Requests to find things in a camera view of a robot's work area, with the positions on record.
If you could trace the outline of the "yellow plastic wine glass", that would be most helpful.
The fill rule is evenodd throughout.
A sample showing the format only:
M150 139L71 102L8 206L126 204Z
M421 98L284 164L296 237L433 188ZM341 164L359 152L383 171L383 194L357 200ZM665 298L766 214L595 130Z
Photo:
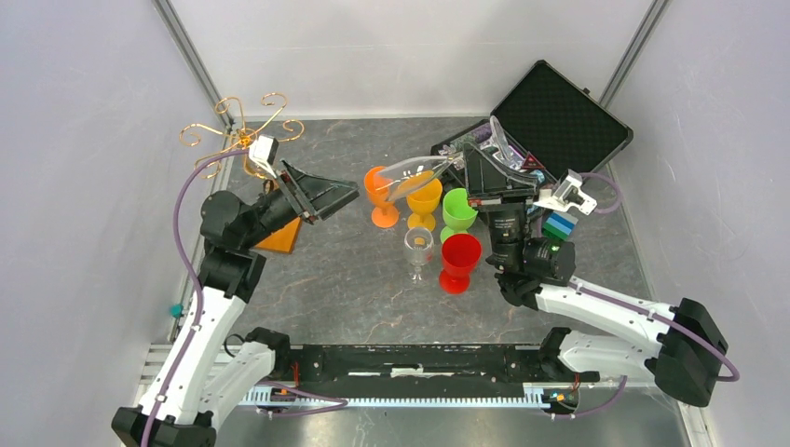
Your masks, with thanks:
M407 219L409 229L422 227L433 231L436 219L433 212L439 207L443 186L439 179L433 179L420 189L406 197L407 205L412 212Z

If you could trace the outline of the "orange plastic wine glass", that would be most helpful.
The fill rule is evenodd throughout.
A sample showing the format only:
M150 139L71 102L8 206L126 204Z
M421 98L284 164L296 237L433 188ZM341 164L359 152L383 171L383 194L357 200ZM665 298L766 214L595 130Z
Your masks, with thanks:
M384 168L384 166L371 168L364 176L363 186L369 201L374 206L371 212L372 223L379 228L390 228L397 224L400 213L392 202L387 201L387 182L379 175Z

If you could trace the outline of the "green plastic wine glass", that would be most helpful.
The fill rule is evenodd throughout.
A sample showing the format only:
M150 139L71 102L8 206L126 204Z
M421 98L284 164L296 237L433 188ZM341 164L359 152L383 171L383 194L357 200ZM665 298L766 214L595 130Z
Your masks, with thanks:
M442 214L444 227L440 240L444 243L451 236L467 234L477 219L478 211L470 206L465 188L454 188L443 197Z

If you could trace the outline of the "red plastic wine glass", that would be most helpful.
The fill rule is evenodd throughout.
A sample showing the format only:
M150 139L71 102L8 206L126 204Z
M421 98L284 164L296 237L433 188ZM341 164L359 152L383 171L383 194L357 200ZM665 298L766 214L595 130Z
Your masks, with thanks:
M442 244L443 269L440 287L450 294L460 294L470 286L470 275L482 255L480 241L470 234L455 234Z

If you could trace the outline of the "clear wine glass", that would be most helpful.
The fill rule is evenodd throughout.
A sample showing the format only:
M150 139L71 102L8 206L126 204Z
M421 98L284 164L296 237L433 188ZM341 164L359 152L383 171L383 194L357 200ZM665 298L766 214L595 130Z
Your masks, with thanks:
M511 169L519 169L524 163L497 117L491 115L486 124L444 143L437 155L411 157L375 173L372 190L390 202L409 196L439 179L446 170L464 168L465 148L482 149Z
M410 266L410 278L414 283L422 280L422 270L429 264L434 252L434 238L426 227L409 229L403 240L404 257Z

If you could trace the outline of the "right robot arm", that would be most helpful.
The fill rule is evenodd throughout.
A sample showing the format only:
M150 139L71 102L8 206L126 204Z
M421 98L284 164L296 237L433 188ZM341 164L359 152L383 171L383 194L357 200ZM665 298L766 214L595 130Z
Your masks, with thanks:
M703 304L688 298L676 305L653 302L579 278L573 243L528 231L527 213L533 207L595 210L596 200L582 189L582 174L570 170L544 187L476 145L464 145L461 155L469 204L487 217L488 263L503 298L598 330L597 335L550 331L538 354L545 377L649 378L669 397L695 407L710 403L718 383L740 379L727 356L728 343Z

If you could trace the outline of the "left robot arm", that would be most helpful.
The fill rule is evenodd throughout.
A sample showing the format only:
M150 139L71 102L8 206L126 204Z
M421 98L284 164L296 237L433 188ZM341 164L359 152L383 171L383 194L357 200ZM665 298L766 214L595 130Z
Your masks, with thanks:
M214 362L232 326L252 298L266 259L254 251L295 219L325 220L355 200L355 182L314 176L289 163L275 189L252 204L227 190L203 202L204 257L185 265L193 281L184 325L163 366L134 407L116 411L111 428L125 446L212 446L228 415L265 377L292 369L290 339L256 328L217 374Z

